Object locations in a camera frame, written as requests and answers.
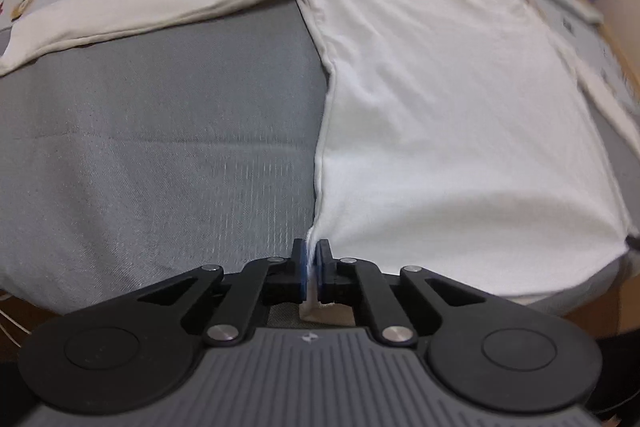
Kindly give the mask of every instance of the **white cloth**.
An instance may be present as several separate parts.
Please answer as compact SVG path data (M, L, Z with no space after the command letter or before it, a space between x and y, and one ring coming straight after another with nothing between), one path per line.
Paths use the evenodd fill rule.
M14 26L0 74L258 1L63 0ZM311 243L504 296L566 289L625 253L578 82L640 154L638 130L520 0L298 1L330 74Z

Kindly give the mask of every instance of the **bed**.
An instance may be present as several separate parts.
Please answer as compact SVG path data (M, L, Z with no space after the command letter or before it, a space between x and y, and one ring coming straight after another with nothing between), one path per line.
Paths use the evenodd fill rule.
M10 27L57 0L0 0ZM527 0L640 119L579 0ZM0 79L0 287L68 312L217 263L286 253L314 219L327 76L295 0L45 55ZM591 105L628 211L640 164ZM521 302L564 314L628 274Z

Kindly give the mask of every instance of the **gray mattress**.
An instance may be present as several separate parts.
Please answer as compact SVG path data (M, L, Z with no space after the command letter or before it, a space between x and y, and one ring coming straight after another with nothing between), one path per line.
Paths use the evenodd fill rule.
M325 92L294 0L0 79L0 287L67 312L286 255L313 219Z

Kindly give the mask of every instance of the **black circular pad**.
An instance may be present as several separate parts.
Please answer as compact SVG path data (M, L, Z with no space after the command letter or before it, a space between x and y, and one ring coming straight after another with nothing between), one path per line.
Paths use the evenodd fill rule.
M196 344L170 307L100 306L49 321L25 341L18 367L38 397L69 412L114 414L184 381Z
M586 400L601 361L575 325L498 299L453 309L427 350L444 386L486 409L518 414Z
M66 357L84 369L113 369L136 356L140 342L120 328L93 328L66 341Z
M508 328L489 333L482 352L495 365L514 371L535 371L549 365L558 350L550 338L537 331Z

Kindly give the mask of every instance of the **logo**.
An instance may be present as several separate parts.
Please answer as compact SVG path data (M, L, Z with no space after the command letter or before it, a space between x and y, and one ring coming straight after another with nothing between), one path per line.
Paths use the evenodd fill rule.
M318 337L313 331L308 331L307 333L302 335L300 338L304 340L307 344L311 344L311 343L314 343L316 340L318 340L320 337Z

